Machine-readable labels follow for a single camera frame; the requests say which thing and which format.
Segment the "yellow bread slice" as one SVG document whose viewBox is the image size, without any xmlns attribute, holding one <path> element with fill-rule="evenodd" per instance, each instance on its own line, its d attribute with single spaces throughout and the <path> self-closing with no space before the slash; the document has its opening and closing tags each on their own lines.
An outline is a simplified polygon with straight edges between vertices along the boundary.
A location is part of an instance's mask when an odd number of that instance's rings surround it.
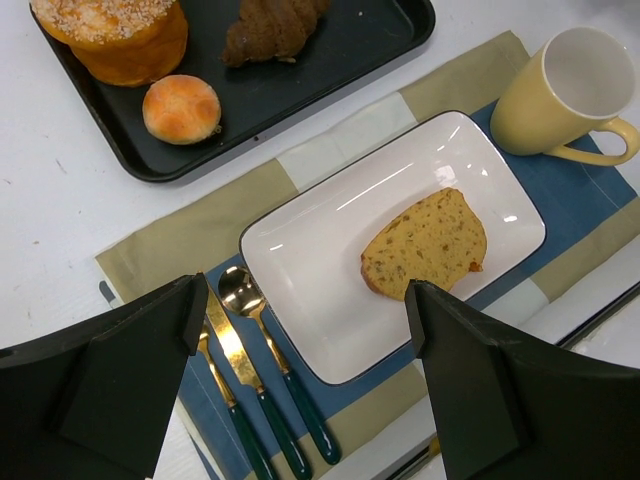
<svg viewBox="0 0 640 480">
<path fill-rule="evenodd" d="M 483 270 L 483 224 L 457 189 L 416 202 L 386 225 L 361 254 L 361 276 L 374 292 L 402 301 L 412 280 L 445 291 Z"/>
</svg>

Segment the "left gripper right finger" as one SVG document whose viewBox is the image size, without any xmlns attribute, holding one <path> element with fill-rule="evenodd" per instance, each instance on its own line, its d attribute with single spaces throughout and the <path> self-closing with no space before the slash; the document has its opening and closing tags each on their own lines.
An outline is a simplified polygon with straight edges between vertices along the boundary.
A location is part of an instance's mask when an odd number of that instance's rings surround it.
<svg viewBox="0 0 640 480">
<path fill-rule="evenodd" d="M 635 479 L 639 372 L 549 344 L 427 281 L 405 295 L 451 479 Z"/>
</svg>

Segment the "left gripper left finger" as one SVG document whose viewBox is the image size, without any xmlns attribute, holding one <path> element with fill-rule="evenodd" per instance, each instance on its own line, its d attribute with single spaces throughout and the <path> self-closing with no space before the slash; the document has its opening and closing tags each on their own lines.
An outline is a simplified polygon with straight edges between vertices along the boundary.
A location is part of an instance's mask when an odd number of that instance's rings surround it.
<svg viewBox="0 0 640 480">
<path fill-rule="evenodd" d="M 207 296 L 203 275 L 185 275 L 2 349 L 2 478 L 152 477 Z"/>
</svg>

